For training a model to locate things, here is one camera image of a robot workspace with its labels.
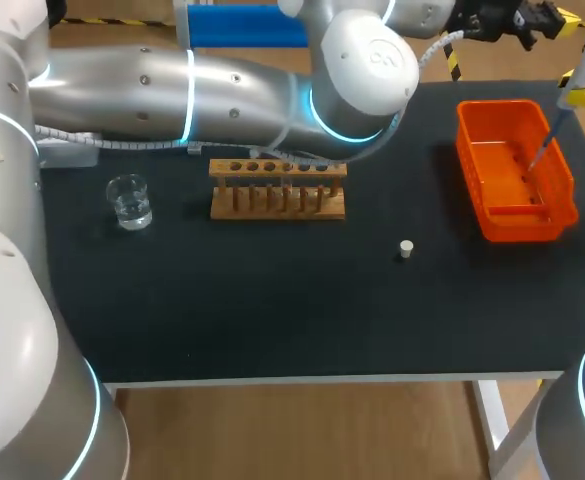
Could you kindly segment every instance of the robotic arm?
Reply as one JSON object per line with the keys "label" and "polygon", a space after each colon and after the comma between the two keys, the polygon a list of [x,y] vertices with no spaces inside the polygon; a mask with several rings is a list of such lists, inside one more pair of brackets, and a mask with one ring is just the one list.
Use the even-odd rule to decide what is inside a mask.
{"label": "robotic arm", "polygon": [[[45,0],[0,0],[0,289],[16,288],[25,302],[8,308],[0,297],[0,394],[18,381],[7,400],[24,395],[18,409],[6,399],[0,404],[7,405],[0,411],[0,478],[118,479],[127,464],[125,426],[52,296],[35,121],[65,137],[96,131],[153,141],[128,145],[134,149],[196,141],[345,161],[393,133],[417,88],[419,63],[400,35],[447,30],[496,41],[506,33],[525,46],[532,30],[554,34],[546,21],[552,10],[531,11],[521,0],[280,0],[280,7],[305,25],[310,77],[145,46],[48,51]],[[28,325],[28,335],[14,330]],[[2,340],[5,329],[14,330],[10,344]],[[30,374],[38,383],[24,381]],[[68,391],[79,393],[68,398]],[[55,415],[79,400],[81,417],[65,415],[64,439],[56,438]],[[57,441],[63,455],[37,450]]]}

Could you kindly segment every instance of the white cylinder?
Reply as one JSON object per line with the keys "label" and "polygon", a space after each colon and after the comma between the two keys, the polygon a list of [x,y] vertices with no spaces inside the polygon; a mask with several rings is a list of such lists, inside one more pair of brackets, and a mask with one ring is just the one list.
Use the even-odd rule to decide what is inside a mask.
{"label": "white cylinder", "polygon": [[399,250],[401,251],[402,258],[410,258],[412,250],[414,250],[414,244],[410,240],[403,240],[399,244]]}

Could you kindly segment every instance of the wooden test tube rack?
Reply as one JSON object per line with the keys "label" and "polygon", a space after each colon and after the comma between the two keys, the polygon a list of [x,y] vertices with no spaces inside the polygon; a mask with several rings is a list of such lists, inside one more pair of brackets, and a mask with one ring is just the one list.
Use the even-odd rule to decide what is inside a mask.
{"label": "wooden test tube rack", "polygon": [[[210,160],[217,179],[210,217],[213,220],[343,220],[345,165],[295,165],[280,160]],[[227,179],[269,181],[266,186],[229,186]],[[295,182],[318,180],[318,187]]]}

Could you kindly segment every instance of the black mat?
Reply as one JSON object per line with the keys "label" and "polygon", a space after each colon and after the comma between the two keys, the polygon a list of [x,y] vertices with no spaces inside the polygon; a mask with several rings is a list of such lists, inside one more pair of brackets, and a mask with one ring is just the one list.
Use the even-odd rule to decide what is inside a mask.
{"label": "black mat", "polygon": [[[563,370],[585,349],[585,137],[559,141],[581,219],[554,244],[490,245],[454,149],[463,99],[553,83],[422,85],[387,148],[352,165],[344,223],[208,219],[207,159],[103,153],[46,171],[53,283],[103,381]],[[154,222],[114,227],[105,186],[137,172]],[[413,257],[394,261],[397,243]]]}

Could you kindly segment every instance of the orange basket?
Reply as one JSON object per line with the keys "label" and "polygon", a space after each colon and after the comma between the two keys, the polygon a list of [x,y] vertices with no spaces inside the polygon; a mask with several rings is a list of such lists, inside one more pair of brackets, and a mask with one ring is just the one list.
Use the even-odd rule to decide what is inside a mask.
{"label": "orange basket", "polygon": [[574,179],[558,143],[528,172],[550,131],[530,100],[462,102],[456,148],[472,204],[491,242],[549,242],[576,223]]}

